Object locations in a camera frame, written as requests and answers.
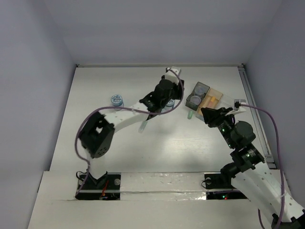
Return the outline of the blue highlighter pen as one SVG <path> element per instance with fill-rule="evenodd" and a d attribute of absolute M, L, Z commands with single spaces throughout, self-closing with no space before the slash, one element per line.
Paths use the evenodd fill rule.
<path fill-rule="evenodd" d="M 195 113 L 195 117 L 197 117 L 198 119 L 200 119 L 201 121 L 204 121 L 204 118 L 202 115 Z"/>

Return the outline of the blue splash lid jar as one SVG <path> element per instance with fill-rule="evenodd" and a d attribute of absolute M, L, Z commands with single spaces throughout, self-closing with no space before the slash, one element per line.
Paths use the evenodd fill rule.
<path fill-rule="evenodd" d="M 121 110 L 124 107 L 123 98 L 119 94 L 115 94 L 111 97 L 111 103 L 115 110 Z"/>
<path fill-rule="evenodd" d="M 162 112 L 172 110 L 175 107 L 175 100 L 171 99 L 166 106 L 162 109 Z"/>

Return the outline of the clear jar of paper clips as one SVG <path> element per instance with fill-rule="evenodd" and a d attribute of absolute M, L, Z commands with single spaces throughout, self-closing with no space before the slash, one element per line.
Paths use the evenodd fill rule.
<path fill-rule="evenodd" d="M 201 103 L 201 97 L 197 96 L 197 95 L 193 95 L 191 98 L 190 98 L 190 102 L 194 105 L 199 105 Z"/>

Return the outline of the clear plastic bin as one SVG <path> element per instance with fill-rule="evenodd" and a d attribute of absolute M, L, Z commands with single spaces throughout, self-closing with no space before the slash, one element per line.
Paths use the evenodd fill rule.
<path fill-rule="evenodd" d="M 235 104 L 235 99 L 224 94 L 220 100 L 220 107 L 225 107 L 225 108 L 234 108 Z"/>

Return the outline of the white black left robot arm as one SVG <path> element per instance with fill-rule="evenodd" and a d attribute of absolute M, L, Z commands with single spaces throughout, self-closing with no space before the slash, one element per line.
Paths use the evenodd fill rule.
<path fill-rule="evenodd" d="M 119 111 L 108 114 L 101 114 L 100 110 L 111 109 L 111 107 L 101 107 L 89 114 L 81 124 L 74 143 L 77 156 L 88 165 L 83 183 L 90 183 L 94 188 L 103 187 L 107 173 L 93 173 L 92 160 L 107 153 L 114 134 L 137 122 L 148 121 L 158 115 L 169 113 L 169 111 L 163 112 L 162 109 L 170 100 L 181 101 L 183 94 L 184 80 L 178 76 L 171 79 L 169 75 L 163 75 L 154 91 L 133 106 L 123 107 Z"/>

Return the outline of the aluminium rail on table edge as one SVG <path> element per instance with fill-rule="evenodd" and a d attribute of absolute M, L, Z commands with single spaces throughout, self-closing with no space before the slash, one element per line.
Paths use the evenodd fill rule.
<path fill-rule="evenodd" d="M 253 93 L 246 75 L 246 71 L 244 69 L 244 67 L 238 67 L 238 72 L 240 74 L 241 77 L 241 81 L 243 83 L 243 87 L 245 90 L 245 94 L 246 94 L 246 99 L 247 99 L 247 103 L 251 106 L 256 106 L 255 104 L 255 100 L 253 97 Z M 257 133 L 257 138 L 259 139 L 259 142 L 261 144 L 262 147 L 262 151 L 261 153 L 263 153 L 263 155 L 265 156 L 265 160 L 267 162 L 267 165 L 270 169 L 277 169 L 277 165 L 275 163 L 274 157 L 271 153 L 269 144 L 267 142 L 267 138 L 264 132 L 264 128 L 261 122 L 261 118 L 259 115 L 259 110 L 250 108 L 253 120 L 254 120 L 254 125 L 255 125 L 255 130 Z"/>

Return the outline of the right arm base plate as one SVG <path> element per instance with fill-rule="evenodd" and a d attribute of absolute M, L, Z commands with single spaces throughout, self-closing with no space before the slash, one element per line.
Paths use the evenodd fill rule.
<path fill-rule="evenodd" d="M 207 200 L 247 199 L 239 190 L 231 185 L 219 172 L 205 173 L 201 186 L 205 189 Z"/>

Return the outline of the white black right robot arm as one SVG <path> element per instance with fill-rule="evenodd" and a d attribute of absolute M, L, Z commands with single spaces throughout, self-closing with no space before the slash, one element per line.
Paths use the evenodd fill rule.
<path fill-rule="evenodd" d="M 256 136 L 245 121 L 235 121 L 233 108 L 202 108 L 204 122 L 217 128 L 228 146 L 232 162 L 220 170 L 219 181 L 243 193 L 264 215 L 273 229 L 303 229 L 305 209 L 285 190 L 284 178 L 278 181 L 263 155 L 255 148 Z"/>

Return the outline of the green highlighter pen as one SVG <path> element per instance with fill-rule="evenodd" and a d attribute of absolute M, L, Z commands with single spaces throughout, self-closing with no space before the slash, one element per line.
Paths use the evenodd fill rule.
<path fill-rule="evenodd" d="M 138 129 L 138 132 L 141 134 L 143 133 L 143 131 L 145 130 L 146 128 L 146 125 L 147 125 L 148 121 L 143 121 Z"/>

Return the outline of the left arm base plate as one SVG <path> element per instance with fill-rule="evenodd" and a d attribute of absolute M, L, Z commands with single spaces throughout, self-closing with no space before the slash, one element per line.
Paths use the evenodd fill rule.
<path fill-rule="evenodd" d="M 120 200 L 121 173 L 106 172 L 99 179 L 91 174 L 76 172 L 78 186 L 75 198 L 77 200 Z"/>

